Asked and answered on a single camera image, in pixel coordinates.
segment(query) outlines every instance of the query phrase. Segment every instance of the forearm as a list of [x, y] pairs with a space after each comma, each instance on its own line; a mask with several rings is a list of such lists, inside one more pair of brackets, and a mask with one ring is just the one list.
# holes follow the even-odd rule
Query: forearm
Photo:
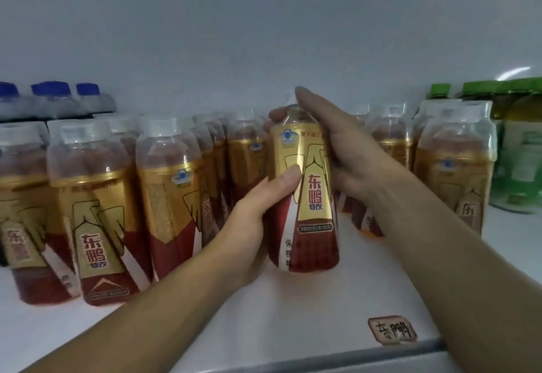
[[414, 175], [392, 168], [365, 199], [468, 372], [537, 371], [542, 289], [487, 246]]
[[234, 292], [226, 266], [209, 246], [24, 373], [170, 371]]

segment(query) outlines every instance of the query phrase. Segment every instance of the white wall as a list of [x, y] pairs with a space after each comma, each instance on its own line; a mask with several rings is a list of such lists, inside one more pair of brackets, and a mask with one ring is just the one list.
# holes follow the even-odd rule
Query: white wall
[[0, 0], [0, 80], [95, 81], [122, 110], [417, 101], [542, 75], [542, 0]]

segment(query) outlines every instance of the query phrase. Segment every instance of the hand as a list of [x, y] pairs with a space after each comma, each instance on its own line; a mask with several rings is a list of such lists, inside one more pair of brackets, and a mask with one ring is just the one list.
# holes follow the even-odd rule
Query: hand
[[[366, 186], [381, 173], [395, 171], [395, 163], [380, 145], [360, 126], [354, 116], [342, 111], [327, 99], [312, 93], [304, 87], [295, 88], [300, 106], [310, 112], [322, 125], [329, 142], [329, 163], [333, 187], [347, 195], [364, 200]], [[286, 108], [269, 112], [269, 131], [274, 123], [286, 117]]]
[[293, 193], [301, 180], [301, 170], [293, 165], [277, 178], [263, 179], [234, 207], [224, 228], [209, 244], [220, 260], [227, 261], [235, 288], [258, 277], [267, 262], [263, 240], [263, 214], [285, 196]]

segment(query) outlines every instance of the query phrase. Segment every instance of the shelf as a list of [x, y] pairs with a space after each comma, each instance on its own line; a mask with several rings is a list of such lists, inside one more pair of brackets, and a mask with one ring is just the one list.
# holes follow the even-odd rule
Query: shelf
[[[315, 362], [332, 367], [340, 366], [342, 357], [376, 361], [441, 348], [436, 326], [386, 240], [364, 239], [344, 216], [339, 225], [341, 261], [335, 269], [299, 275], [269, 264], [258, 280], [225, 303], [173, 372], [306, 368]], [[484, 239], [542, 281], [541, 228], [542, 215], [489, 208]], [[0, 287], [5, 373], [23, 369], [117, 308], [94, 308], [81, 299], [51, 307], [25, 305], [7, 269], [0, 269]], [[368, 319], [387, 315], [406, 317], [418, 344], [385, 348], [376, 342]]]

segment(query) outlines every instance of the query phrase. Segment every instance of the shelf label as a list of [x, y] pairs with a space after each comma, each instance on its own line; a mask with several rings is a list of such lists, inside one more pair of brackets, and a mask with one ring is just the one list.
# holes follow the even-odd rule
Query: shelf label
[[383, 346], [416, 342], [418, 338], [410, 322], [403, 316], [373, 317], [367, 323], [376, 341]]

